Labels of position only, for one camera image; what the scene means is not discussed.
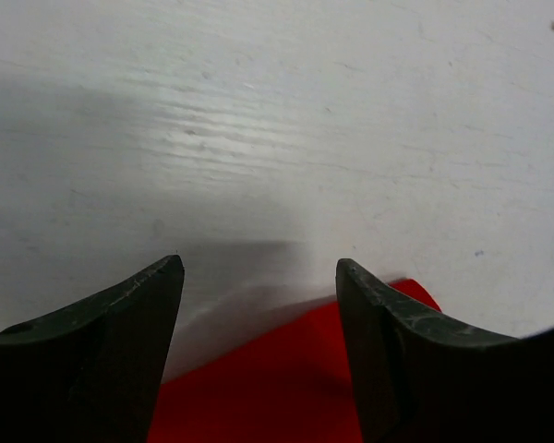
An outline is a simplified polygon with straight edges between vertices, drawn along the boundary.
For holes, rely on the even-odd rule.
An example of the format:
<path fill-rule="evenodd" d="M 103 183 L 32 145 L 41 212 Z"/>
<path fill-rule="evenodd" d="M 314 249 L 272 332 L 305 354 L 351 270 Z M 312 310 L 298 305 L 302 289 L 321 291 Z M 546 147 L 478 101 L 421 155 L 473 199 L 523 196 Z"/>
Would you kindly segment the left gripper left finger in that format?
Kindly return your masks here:
<path fill-rule="evenodd" d="M 0 442 L 146 441 L 183 284 L 171 255 L 1 331 Z"/>

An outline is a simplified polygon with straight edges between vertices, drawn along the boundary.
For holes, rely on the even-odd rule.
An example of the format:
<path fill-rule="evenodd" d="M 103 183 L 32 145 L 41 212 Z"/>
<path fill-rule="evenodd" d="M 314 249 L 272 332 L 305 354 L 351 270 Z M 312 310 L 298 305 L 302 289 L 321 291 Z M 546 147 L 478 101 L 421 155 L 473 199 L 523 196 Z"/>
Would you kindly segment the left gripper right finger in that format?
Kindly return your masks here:
<path fill-rule="evenodd" d="M 366 442 L 554 442 L 554 328 L 471 326 L 349 258 L 336 295 Z"/>

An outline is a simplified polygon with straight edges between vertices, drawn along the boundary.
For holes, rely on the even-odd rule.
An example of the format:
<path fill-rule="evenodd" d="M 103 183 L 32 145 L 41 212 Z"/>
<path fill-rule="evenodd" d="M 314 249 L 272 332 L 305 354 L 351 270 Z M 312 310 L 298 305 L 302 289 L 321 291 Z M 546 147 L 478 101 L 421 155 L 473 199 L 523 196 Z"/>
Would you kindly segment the red t shirt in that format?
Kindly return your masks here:
<path fill-rule="evenodd" d="M 150 442 L 359 442 L 332 301 L 162 385 Z"/>

